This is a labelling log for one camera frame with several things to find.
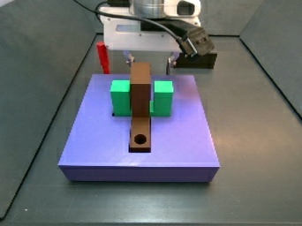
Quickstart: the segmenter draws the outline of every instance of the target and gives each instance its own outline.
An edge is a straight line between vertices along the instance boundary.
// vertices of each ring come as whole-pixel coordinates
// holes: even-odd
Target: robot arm
[[[205,30],[200,26],[199,0],[111,0],[111,6],[99,12],[104,24],[104,39],[109,49],[183,52],[187,58],[203,56],[213,49]],[[172,37],[163,28],[144,21],[109,17],[113,14],[125,17],[151,19],[164,26],[177,37]]]

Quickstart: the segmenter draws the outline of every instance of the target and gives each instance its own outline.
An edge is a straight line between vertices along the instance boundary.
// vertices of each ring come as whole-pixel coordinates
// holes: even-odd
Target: hole
[[[135,136],[135,143],[136,143],[137,145],[143,145],[143,144],[145,143],[145,135],[137,134],[137,135]]]

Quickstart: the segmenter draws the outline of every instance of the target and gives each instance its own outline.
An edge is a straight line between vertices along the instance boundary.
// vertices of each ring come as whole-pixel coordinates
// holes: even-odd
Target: white wall
[[[13,2],[14,0],[0,0],[0,7],[4,6],[5,4]]]

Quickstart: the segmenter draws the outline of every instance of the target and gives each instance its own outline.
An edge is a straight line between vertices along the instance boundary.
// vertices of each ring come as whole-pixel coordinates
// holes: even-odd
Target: green cube
[[[169,117],[173,99],[173,83],[172,81],[155,81],[153,94],[153,116]]]
[[[129,80],[113,80],[109,93],[115,116],[129,117]]]

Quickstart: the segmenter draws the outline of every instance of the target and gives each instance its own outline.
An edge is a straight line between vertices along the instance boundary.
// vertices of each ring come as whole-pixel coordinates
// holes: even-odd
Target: purple platform
[[[152,117],[151,153],[128,153],[129,117],[112,117],[109,87],[128,75],[93,75],[58,167],[68,180],[209,182],[219,169],[193,76],[173,81],[171,117]]]

